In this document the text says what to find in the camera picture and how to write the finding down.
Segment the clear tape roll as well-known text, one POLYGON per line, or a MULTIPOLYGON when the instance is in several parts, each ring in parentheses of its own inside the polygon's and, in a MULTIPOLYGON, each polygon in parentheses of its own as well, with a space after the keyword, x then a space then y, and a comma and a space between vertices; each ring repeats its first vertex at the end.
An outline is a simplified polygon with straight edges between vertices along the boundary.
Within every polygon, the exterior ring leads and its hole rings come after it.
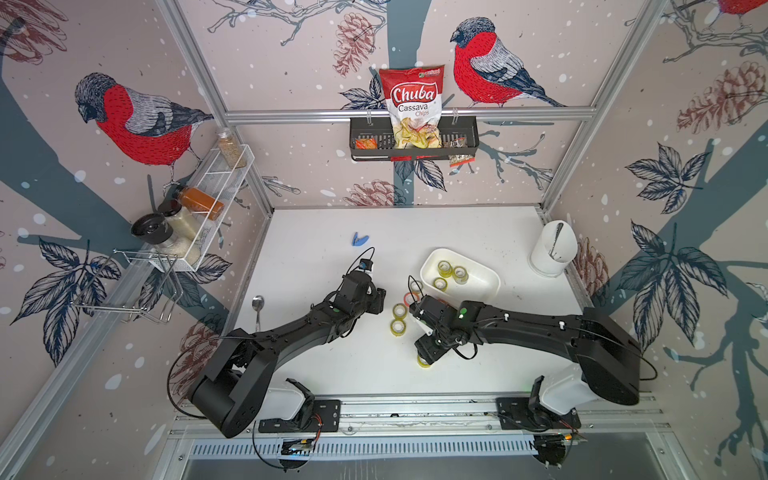
POLYGON ((469 273, 465 267, 455 266, 453 268, 452 278, 457 284, 464 285, 469 280, 469 273))

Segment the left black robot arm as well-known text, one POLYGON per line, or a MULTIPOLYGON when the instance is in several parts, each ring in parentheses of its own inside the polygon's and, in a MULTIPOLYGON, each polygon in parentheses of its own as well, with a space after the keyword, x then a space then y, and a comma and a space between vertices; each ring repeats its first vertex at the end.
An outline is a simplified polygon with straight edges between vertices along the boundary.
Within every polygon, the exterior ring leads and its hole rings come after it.
POLYGON ((225 437, 240 434, 256 419, 279 367, 348 336, 363 315, 382 313, 386 290, 374 284, 372 266, 370 258, 359 260, 336 290, 297 320, 253 334, 235 329, 222 337, 187 398, 225 437))

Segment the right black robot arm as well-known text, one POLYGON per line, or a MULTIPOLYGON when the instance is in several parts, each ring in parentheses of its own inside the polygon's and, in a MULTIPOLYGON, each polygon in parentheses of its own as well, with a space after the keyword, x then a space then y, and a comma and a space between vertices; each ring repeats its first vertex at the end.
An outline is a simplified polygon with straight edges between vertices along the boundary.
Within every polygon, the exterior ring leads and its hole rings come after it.
POLYGON ((411 303, 409 312, 431 330, 415 342, 420 359, 428 365, 467 344, 512 345, 569 360, 565 370, 534 381, 529 399, 533 412, 565 416, 596 399, 624 406, 639 402, 640 345, 594 308, 552 316, 469 300, 454 308, 426 295, 411 303))

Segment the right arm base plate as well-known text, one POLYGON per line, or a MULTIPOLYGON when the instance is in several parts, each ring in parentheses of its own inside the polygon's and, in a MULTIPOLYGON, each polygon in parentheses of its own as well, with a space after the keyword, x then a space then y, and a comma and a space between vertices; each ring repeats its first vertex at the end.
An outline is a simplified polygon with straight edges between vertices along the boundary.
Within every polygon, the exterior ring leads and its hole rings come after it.
POLYGON ((529 397, 497 397, 495 407, 502 430, 544 433, 553 429, 579 430, 582 426, 575 409, 557 414, 538 403, 530 405, 529 397))

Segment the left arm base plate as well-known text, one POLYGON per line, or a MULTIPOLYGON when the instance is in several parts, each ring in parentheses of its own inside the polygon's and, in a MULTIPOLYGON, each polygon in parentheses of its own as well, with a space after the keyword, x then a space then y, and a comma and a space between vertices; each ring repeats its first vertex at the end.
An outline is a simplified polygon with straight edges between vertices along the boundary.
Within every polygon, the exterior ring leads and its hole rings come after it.
POLYGON ((317 433, 337 432, 341 401, 313 400, 306 402, 289 420, 264 419, 258 423, 259 433, 317 433))

